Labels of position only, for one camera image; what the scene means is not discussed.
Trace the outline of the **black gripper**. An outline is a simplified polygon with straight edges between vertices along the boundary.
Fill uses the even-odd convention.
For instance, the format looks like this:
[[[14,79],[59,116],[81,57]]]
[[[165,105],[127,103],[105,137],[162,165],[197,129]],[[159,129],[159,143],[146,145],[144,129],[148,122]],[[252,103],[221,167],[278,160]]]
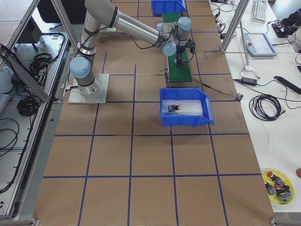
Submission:
[[[182,59],[182,54],[183,52],[185,52],[186,50],[186,46],[180,46],[180,45],[177,45],[176,46],[176,59]]]

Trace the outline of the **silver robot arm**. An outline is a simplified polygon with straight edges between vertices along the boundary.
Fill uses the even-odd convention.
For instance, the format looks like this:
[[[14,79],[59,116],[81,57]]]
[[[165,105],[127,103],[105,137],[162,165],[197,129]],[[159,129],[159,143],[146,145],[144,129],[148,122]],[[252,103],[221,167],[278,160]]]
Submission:
[[[98,46],[108,46],[109,38],[113,38],[116,44],[117,35],[105,32],[105,43],[101,43],[99,35],[102,30],[122,30],[131,39],[138,38],[152,48],[160,48],[167,57],[175,55],[176,66],[187,63],[182,56],[186,49],[190,48],[191,53],[195,51],[195,42],[189,38],[191,20],[188,17],[180,17],[176,22],[159,23],[157,28],[152,28],[124,14],[110,0],[87,0],[85,7],[87,12],[81,41],[70,63],[70,70],[77,82],[76,88],[83,97],[92,97],[104,91],[97,75],[93,73],[94,56]]]

